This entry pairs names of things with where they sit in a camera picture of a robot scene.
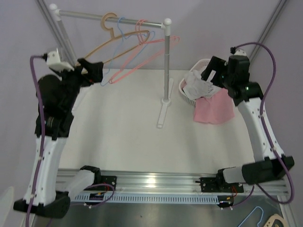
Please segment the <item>blue hanger on floor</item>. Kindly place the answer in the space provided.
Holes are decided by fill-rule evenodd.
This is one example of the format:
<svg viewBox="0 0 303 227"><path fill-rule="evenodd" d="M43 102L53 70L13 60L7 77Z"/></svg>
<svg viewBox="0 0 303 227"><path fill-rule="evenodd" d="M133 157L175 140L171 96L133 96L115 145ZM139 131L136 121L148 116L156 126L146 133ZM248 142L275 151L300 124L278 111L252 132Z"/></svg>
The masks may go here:
<svg viewBox="0 0 303 227"><path fill-rule="evenodd" d="M238 227L259 227L264 217L264 210L260 206L254 207L248 215L237 225Z"/></svg>

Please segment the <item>white t-shirt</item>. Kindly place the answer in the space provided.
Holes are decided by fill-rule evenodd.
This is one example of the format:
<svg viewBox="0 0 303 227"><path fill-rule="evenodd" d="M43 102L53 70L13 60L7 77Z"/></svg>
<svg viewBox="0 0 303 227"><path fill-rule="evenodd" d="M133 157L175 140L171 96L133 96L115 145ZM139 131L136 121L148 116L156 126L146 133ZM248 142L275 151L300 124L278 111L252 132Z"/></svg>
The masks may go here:
<svg viewBox="0 0 303 227"><path fill-rule="evenodd" d="M183 92L190 100L196 100L201 97L211 98L218 93L221 88L213 85L210 81L201 79L201 73L197 70L189 71L184 75L185 85Z"/></svg>

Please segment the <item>light pink t-shirt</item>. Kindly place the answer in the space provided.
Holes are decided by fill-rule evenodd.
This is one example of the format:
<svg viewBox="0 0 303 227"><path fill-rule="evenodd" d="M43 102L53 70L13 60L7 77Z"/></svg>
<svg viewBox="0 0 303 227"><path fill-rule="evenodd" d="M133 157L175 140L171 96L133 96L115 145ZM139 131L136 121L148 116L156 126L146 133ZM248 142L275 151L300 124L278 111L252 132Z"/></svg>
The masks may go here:
<svg viewBox="0 0 303 227"><path fill-rule="evenodd" d="M194 118L198 123L223 124L235 117L232 99L226 89L221 89L211 98L196 100Z"/></svg>

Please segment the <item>wooden hanger on floor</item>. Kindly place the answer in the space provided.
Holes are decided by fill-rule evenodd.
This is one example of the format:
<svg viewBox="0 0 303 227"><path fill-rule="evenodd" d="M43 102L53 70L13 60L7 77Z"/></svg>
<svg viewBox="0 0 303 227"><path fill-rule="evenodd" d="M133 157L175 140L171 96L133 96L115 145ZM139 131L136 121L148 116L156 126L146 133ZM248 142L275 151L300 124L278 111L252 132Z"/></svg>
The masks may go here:
<svg viewBox="0 0 303 227"><path fill-rule="evenodd" d="M289 225L283 217L274 214L269 217L263 227L289 227Z"/></svg>

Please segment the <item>silver clothes rack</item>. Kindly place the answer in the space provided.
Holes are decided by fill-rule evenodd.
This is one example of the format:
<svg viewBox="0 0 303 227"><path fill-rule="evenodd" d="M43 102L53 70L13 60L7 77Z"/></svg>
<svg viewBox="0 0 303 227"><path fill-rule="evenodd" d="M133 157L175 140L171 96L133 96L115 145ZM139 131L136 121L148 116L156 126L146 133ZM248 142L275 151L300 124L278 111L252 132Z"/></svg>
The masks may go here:
<svg viewBox="0 0 303 227"><path fill-rule="evenodd" d="M78 13L78 12L72 12L72 11L64 11L60 10L57 5L50 4L49 6L54 19L57 21L58 26L61 30L61 33L66 36L66 30L62 23L61 16L67 16L67 17L75 17L75 18L83 18L83 19L102 19L103 16L99 15L93 15L93 14L86 14L86 13ZM115 36L119 36L120 30L117 27L117 22L119 22L119 28L122 30L122 32L128 33L135 30L135 24L136 20L126 19L124 17L110 17L105 21L106 27L112 27L114 29ZM164 125L167 109L171 104L170 95L172 92L172 87L174 83L174 79L170 78L169 76L169 55L170 55L170 48L178 44L180 41L180 38L178 36L172 36L171 35L171 24L172 21L169 18L164 19L163 23L152 23L152 22L144 22L142 26L147 27L154 27L154 28L160 28L164 31L164 47L165 47L165 53L164 55L164 97L161 100L162 108L160 111L160 115L158 118L157 128L161 129Z"/></svg>

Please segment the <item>wooden hanger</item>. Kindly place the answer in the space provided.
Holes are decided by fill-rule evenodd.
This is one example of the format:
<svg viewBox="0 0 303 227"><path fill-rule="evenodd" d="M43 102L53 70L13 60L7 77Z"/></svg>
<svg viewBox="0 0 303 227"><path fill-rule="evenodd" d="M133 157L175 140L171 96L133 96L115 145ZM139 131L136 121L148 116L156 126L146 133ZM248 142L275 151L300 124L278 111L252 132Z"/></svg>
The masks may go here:
<svg viewBox="0 0 303 227"><path fill-rule="evenodd" d="M91 52L89 52L85 57L83 57L84 59L88 59L90 56L92 56L94 53L96 53L97 51L101 50L104 46L106 45L109 45L110 43L116 41L116 40L119 40L121 39L121 43L117 46L116 50L115 50L115 53L113 54L112 58L105 61L104 64L106 63L111 63L112 60L116 59L116 58L119 58L127 53L129 53L130 51L134 50L135 47L137 47L139 44L135 45L134 47L130 48L130 49L127 49L126 51L124 52L121 52L120 54L116 55L116 52L120 49L121 45L123 44L124 40L126 40L127 38L131 37L131 36L136 36L139 34L139 32L136 32L136 31L132 31L132 32L128 32L128 33L123 33L122 30L119 28L119 22L117 22L117 27L118 29L120 30L120 35L119 36L115 36L114 34L114 29L112 27L106 27L105 25L105 21L110 18L110 17L117 17L117 15L115 13L112 13L112 12L109 12L107 14L105 14L102 19L101 19L101 22L100 22L100 26L101 28L104 30L104 31L107 31L109 32L110 34L110 39L106 42L104 42L103 44L99 45L98 47L96 47L94 50L92 50ZM149 39L150 37L150 31L149 30L143 30L143 40L144 41L147 41L147 39Z"/></svg>
<svg viewBox="0 0 303 227"><path fill-rule="evenodd" d="M274 214L269 217L263 227L289 227L289 225L283 217Z"/></svg>

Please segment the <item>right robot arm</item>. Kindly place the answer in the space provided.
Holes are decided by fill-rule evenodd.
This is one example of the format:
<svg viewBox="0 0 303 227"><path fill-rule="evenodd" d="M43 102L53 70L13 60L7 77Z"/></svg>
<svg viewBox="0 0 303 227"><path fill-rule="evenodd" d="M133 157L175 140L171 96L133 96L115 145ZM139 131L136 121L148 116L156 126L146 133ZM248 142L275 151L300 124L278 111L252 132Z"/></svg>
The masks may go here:
<svg viewBox="0 0 303 227"><path fill-rule="evenodd" d="M202 80L228 91L245 121L253 150L253 163L218 170L215 185L223 192L232 183L253 185L280 180L294 166L293 157L287 157L275 142L263 104L265 97L260 85L250 81L249 68L245 55L231 55L228 61L213 56L201 73Z"/></svg>

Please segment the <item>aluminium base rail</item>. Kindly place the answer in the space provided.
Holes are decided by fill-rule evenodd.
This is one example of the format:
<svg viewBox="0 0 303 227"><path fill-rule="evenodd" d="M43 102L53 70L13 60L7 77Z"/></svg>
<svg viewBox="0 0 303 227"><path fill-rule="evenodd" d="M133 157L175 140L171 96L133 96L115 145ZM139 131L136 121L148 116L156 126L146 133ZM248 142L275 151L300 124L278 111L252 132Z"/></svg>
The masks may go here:
<svg viewBox="0 0 303 227"><path fill-rule="evenodd" d="M56 189L61 189L77 172L76 169L59 169ZM231 195L231 191L202 192L200 184L196 181L199 181L200 177L214 176L209 174L101 171L101 175L117 177L116 191L118 193ZM271 196L289 195L288 186L284 180L263 183L261 187Z"/></svg>

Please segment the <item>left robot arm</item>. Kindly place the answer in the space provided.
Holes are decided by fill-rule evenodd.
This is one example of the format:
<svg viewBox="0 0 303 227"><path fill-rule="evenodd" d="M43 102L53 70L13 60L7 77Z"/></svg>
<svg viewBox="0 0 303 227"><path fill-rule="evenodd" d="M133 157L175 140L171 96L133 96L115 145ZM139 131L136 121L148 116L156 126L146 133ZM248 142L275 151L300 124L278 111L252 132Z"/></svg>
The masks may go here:
<svg viewBox="0 0 303 227"><path fill-rule="evenodd" d="M96 190L102 184L98 167L83 166L64 190L56 189L59 163L74 119L76 100L82 88L102 82L104 63L80 58L79 66L71 70L53 70L53 74L37 79L35 58L30 58L30 67L38 99L36 156L27 192L14 202L13 209L45 218L63 218L74 196L87 188Z"/></svg>

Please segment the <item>white perforated plastic basket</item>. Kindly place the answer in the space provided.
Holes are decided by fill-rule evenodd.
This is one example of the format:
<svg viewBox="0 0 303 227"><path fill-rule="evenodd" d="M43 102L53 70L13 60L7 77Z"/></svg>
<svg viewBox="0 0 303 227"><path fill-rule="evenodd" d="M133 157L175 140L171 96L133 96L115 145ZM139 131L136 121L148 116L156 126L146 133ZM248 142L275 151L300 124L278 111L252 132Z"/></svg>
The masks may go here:
<svg viewBox="0 0 303 227"><path fill-rule="evenodd" d="M205 71L210 59L199 60L185 75L179 84L179 90L187 101L194 102L196 99L210 94L212 85L201 79L201 73Z"/></svg>

